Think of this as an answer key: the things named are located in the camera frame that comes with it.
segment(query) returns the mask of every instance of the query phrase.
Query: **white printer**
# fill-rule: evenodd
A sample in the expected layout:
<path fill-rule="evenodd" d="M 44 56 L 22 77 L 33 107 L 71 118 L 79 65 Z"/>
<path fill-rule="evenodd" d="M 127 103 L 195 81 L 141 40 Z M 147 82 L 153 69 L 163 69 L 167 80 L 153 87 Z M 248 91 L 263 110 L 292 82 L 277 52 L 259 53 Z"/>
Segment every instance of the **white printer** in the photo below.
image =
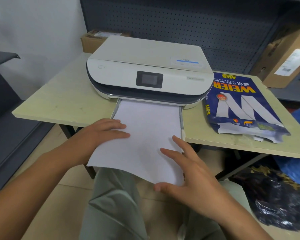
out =
<path fill-rule="evenodd" d="M 106 99 L 194 107 L 209 92 L 212 69 L 199 46 L 110 36 L 87 61 L 89 79 Z"/>

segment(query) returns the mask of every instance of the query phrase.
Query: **copy paper package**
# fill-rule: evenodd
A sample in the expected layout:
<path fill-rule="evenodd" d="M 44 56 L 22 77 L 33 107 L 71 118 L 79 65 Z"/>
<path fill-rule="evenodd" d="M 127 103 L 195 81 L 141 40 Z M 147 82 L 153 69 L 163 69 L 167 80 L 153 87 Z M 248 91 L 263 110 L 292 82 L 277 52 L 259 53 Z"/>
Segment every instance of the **copy paper package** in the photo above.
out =
<path fill-rule="evenodd" d="M 220 134 L 251 135 L 274 143 L 291 135 L 249 77 L 214 72 L 205 108 L 209 123 Z"/>

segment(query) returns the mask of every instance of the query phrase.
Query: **wooden desk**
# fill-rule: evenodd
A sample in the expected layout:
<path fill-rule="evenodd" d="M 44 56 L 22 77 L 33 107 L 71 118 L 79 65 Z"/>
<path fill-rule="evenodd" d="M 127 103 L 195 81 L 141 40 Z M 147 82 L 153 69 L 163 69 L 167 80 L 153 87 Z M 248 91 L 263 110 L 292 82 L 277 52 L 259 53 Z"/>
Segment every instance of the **wooden desk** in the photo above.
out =
<path fill-rule="evenodd" d="M 86 72 L 86 61 L 90 55 L 89 53 L 80 54 L 76 60 L 68 64 L 59 74 L 16 108 L 12 112 L 13 115 L 18 118 L 79 127 L 85 127 L 102 118 L 110 118 L 116 106 L 116 99 L 107 100 L 100 97 L 90 84 Z M 199 104 L 183 111 L 185 140 L 201 145 L 261 153 L 262 156 L 259 155 L 258 159 L 267 154 L 300 158 L 299 123 L 272 92 L 261 83 L 259 78 L 244 76 L 252 78 L 291 136 L 284 136 L 283 143 L 274 144 L 269 141 L 244 140 L 241 135 L 218 134 L 206 121 L 203 104 Z M 70 129 L 67 136 L 70 137 L 73 134 L 74 131 Z M 256 161 L 255 158 L 249 160 L 248 163 L 251 164 L 254 161 Z"/>

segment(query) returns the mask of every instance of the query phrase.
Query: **tiled floor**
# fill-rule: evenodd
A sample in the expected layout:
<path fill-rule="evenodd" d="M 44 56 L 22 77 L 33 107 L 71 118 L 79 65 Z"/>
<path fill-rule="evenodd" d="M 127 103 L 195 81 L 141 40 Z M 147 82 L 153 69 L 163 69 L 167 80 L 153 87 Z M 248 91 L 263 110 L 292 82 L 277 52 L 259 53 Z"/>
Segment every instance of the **tiled floor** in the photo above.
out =
<path fill-rule="evenodd" d="M 55 125 L 13 178 L 27 169 L 42 153 L 55 148 L 65 140 L 62 130 Z M 222 152 L 201 150 L 199 155 L 213 173 L 217 174 L 222 170 Z M 145 180 L 136 177 L 136 183 L 142 198 L 140 207 L 150 239 L 177 239 L 176 233 L 182 223 L 184 206 L 164 194 L 154 192 L 153 185 Z M 93 180 L 84 166 L 69 170 L 39 210 L 22 239 L 78 239 L 92 187 Z M 263 225 L 263 227 L 275 240 L 300 240 L 299 232 L 290 232 L 273 226 Z"/>

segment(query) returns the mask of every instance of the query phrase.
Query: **white wall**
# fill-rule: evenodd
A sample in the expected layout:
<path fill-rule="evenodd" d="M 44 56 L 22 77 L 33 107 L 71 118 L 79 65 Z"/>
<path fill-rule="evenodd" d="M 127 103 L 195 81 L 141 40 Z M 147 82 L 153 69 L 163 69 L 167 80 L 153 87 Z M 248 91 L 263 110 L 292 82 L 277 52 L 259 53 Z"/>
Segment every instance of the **white wall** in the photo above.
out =
<path fill-rule="evenodd" d="M 26 99 L 82 52 L 85 32 L 79 0 L 0 0 L 0 51 L 21 58 L 0 72 Z"/>

